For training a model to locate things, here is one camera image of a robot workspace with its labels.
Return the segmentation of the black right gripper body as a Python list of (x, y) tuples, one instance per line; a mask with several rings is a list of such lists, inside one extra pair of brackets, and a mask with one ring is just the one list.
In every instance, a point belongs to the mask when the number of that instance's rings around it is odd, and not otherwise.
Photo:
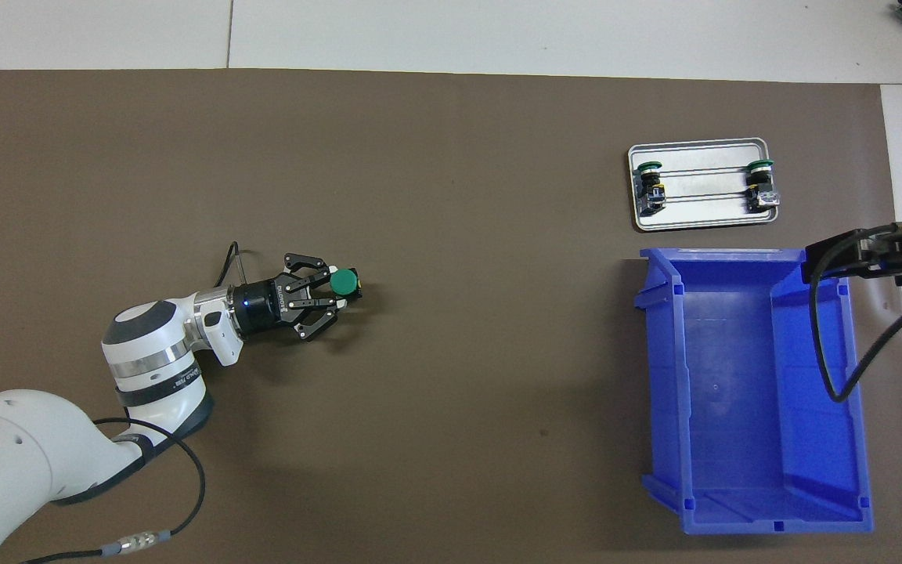
[(311, 311), (294, 309), (289, 304), (311, 299), (312, 293), (308, 287), (287, 289), (297, 282), (297, 277), (282, 273), (275, 278), (233, 287), (233, 319), (240, 338), (249, 339), (269, 330), (283, 328), (303, 330), (305, 318)]

